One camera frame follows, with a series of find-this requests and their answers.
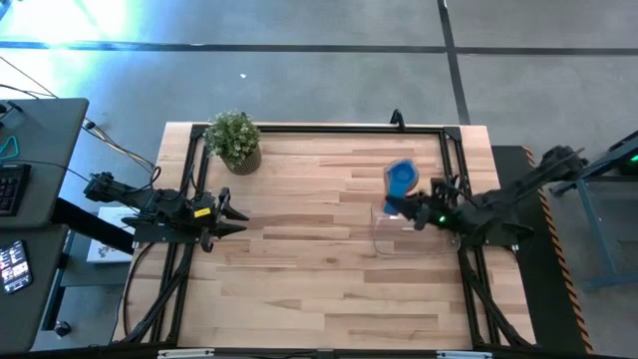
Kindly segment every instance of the potted plant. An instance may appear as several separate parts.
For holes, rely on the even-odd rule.
[[[222,112],[203,133],[208,155],[221,157],[236,175],[250,175],[261,165],[259,130],[252,119],[237,111]]]

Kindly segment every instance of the gray floor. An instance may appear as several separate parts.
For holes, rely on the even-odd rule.
[[[448,7],[458,46],[638,46],[634,1],[448,0]],[[436,0],[14,1],[0,21],[0,41],[24,40],[444,44]],[[89,117],[152,161],[165,122],[205,121],[234,108],[259,121],[386,123],[400,108],[410,123],[459,123],[445,54],[0,50],[0,56],[60,96],[90,99]],[[527,145],[539,156],[564,144],[595,157],[636,130],[636,57],[475,55],[459,56],[459,64],[472,124],[488,126],[495,145]],[[37,90],[0,71],[15,81],[10,85]],[[135,163],[86,134],[71,168],[147,181]],[[62,196],[96,210],[82,188],[69,175]],[[551,206],[578,284],[595,274],[597,247],[573,194],[553,198]],[[72,325],[95,318],[85,324],[91,329],[78,327],[60,341],[40,336],[36,348],[108,340],[119,292],[80,288],[67,297],[61,317]],[[98,304],[75,310],[79,298]],[[637,285],[581,292],[579,299],[598,353],[638,352]]]

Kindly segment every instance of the wooden table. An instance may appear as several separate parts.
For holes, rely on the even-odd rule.
[[[157,188],[178,188],[191,126],[166,124]],[[473,191],[498,187],[486,127],[461,129]],[[196,164],[202,142],[198,146]],[[472,347],[456,254],[380,255],[372,243],[384,192],[382,168],[411,158],[420,172],[418,187],[429,188],[430,177],[443,176],[436,137],[262,134],[260,146],[263,162],[250,176],[232,175],[219,158],[210,160],[206,189],[217,193],[229,186],[231,204],[250,222],[247,231],[218,242],[213,253],[195,250],[179,346]],[[444,239],[445,233],[427,228],[421,243],[399,237],[377,243],[382,251],[419,253]],[[166,245],[156,245],[134,277],[132,326],[158,295],[165,252]],[[485,259],[494,300],[533,342],[513,255],[486,247]],[[162,337],[171,302],[167,308]],[[479,304],[478,315],[487,338]],[[120,321],[114,339],[122,337]]]

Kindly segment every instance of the white paper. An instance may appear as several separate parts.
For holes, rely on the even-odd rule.
[[[112,225],[116,225],[130,234],[136,230],[122,222],[122,218],[135,216],[136,212],[126,206],[121,207],[100,207],[98,217]],[[130,262],[132,257],[129,254],[113,249],[101,242],[92,239],[87,262],[90,263],[121,263]]]

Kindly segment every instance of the smartphone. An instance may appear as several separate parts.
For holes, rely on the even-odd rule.
[[[2,287],[7,294],[31,284],[31,271],[22,240],[16,240],[13,244],[0,248],[0,270]]]

